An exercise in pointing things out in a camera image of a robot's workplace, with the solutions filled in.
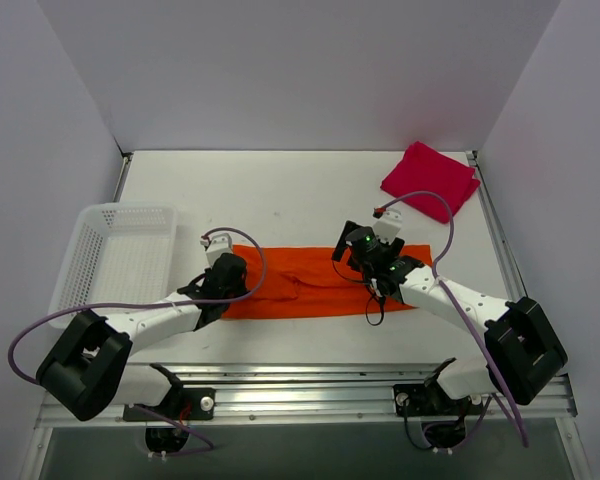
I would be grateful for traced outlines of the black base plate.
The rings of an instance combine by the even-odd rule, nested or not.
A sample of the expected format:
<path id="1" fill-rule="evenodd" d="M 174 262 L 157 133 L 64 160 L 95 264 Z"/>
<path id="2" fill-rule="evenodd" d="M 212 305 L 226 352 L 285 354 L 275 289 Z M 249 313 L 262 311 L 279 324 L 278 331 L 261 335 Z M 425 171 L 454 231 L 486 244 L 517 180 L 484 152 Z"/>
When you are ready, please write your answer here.
<path id="1" fill-rule="evenodd" d="M 396 414 L 408 417 L 478 415 L 483 407 L 469 397 L 451 399 L 437 384 L 395 384 L 392 387 Z"/>
<path id="2" fill-rule="evenodd" d="M 158 397 L 153 395 L 125 405 L 126 422 L 148 422 L 167 418 L 171 421 L 208 421 L 214 418 L 216 390 L 209 387 L 170 388 Z"/>

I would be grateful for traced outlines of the orange t-shirt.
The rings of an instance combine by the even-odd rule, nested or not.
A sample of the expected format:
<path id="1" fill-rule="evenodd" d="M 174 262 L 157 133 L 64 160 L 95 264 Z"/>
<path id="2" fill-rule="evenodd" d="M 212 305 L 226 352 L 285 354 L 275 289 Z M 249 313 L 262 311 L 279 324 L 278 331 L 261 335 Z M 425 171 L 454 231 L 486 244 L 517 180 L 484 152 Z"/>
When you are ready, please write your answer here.
<path id="1" fill-rule="evenodd" d="M 237 245 L 233 252 L 247 263 L 246 286 L 254 294 L 232 304 L 225 319 L 322 318 L 377 313 L 369 292 L 339 276 L 331 263 L 331 247 L 271 247 L 264 250 L 267 271 L 254 247 Z"/>

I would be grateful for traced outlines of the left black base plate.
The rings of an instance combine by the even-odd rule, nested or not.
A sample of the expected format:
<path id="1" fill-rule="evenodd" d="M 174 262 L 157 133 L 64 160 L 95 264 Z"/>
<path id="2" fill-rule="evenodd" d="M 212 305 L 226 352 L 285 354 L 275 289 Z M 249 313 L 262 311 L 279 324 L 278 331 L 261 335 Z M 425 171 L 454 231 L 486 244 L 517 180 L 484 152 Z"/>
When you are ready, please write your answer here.
<path id="1" fill-rule="evenodd" d="M 216 390 L 209 387 L 170 388 L 158 397 L 153 395 L 125 405 L 126 422 L 148 422 L 167 418 L 171 421 L 208 421 L 214 418 Z"/>

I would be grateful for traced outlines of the white perforated plastic basket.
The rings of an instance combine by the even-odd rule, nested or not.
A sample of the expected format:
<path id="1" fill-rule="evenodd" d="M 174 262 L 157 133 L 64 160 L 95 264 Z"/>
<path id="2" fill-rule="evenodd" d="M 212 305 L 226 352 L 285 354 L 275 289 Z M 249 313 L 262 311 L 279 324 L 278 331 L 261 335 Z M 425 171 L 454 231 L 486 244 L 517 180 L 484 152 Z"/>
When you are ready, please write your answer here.
<path id="1" fill-rule="evenodd" d="M 167 295 L 175 207 L 115 202 L 85 208 L 67 246 L 49 312 L 93 303 L 145 304 Z"/>

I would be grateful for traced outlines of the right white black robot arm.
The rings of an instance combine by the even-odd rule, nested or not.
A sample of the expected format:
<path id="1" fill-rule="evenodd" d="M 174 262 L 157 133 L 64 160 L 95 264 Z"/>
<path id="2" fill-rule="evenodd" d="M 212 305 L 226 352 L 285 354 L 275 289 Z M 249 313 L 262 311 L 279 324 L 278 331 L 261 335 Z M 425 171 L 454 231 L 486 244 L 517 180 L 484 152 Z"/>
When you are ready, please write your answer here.
<path id="1" fill-rule="evenodd" d="M 432 267 L 402 253 L 395 228 L 345 223 L 332 254 L 361 274 L 380 302 L 392 299 L 465 328 L 479 356 L 451 359 L 439 366 L 424 388 L 424 400 L 444 413 L 460 399 L 499 392 L 528 405 L 566 366 L 568 355 L 538 302 L 510 301 L 477 292 L 435 275 Z"/>

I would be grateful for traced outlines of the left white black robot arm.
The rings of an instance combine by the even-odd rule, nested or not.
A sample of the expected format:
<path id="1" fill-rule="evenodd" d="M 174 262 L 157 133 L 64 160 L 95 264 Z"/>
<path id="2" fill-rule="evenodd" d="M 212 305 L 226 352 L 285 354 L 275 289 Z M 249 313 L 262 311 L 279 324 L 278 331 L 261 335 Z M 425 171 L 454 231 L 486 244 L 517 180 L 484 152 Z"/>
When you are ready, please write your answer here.
<path id="1" fill-rule="evenodd" d="M 182 381 L 160 363 L 127 364 L 129 358 L 171 337 L 218 320 L 230 301 L 248 293 L 247 263 L 223 253 L 204 272 L 163 300 L 164 307 L 101 316 L 92 309 L 71 320 L 36 372 L 36 380 L 78 420 L 110 405 L 140 405 L 159 419 L 187 406 Z"/>

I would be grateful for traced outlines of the folded magenta t-shirt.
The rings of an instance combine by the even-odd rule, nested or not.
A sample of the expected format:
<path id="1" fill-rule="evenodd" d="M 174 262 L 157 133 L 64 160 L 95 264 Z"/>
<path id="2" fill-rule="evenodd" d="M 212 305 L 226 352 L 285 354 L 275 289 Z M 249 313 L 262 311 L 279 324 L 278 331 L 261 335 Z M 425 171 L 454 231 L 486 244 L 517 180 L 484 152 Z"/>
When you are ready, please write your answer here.
<path id="1" fill-rule="evenodd" d="M 455 215 L 480 186 L 474 175 L 474 168 L 414 142 L 382 180 L 380 189 L 393 197 L 416 191 L 435 193 Z"/>

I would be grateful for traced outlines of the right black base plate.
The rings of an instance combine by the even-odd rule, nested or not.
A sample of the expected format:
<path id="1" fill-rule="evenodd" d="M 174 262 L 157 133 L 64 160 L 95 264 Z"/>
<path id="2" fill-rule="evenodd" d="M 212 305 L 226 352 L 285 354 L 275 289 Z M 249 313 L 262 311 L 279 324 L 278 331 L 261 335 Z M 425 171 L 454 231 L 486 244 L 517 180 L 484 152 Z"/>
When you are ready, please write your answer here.
<path id="1" fill-rule="evenodd" d="M 451 399 L 437 384 L 395 384 L 392 387 L 396 414 L 408 417 L 478 415 L 483 407 L 469 397 Z"/>

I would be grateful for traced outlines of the aluminium rail frame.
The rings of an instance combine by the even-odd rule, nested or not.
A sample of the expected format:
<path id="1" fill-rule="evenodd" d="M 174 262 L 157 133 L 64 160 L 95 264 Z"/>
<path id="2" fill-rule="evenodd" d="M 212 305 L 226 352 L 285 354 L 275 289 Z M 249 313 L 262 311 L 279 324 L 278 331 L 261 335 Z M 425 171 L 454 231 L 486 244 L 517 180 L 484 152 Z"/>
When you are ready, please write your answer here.
<path id="1" fill-rule="evenodd" d="M 215 224 L 240 225 L 266 244 L 332 242 L 346 219 L 384 203 L 379 184 L 397 151 L 134 152 L 118 198 L 175 205 L 180 213 L 171 277 L 183 280 L 202 259 L 198 236 Z M 361 317 L 225 322 L 152 347 L 190 387 L 217 392 L 211 426 L 239 433 L 294 425 L 380 426 L 397 422 L 391 388 L 419 381 L 444 357 L 474 355 L 468 336 L 429 314 L 394 315 L 381 327 Z M 468 477 L 591 475 L 569 379 L 561 375 L 522 411 L 523 448 L 497 405 L 454 455 Z"/>

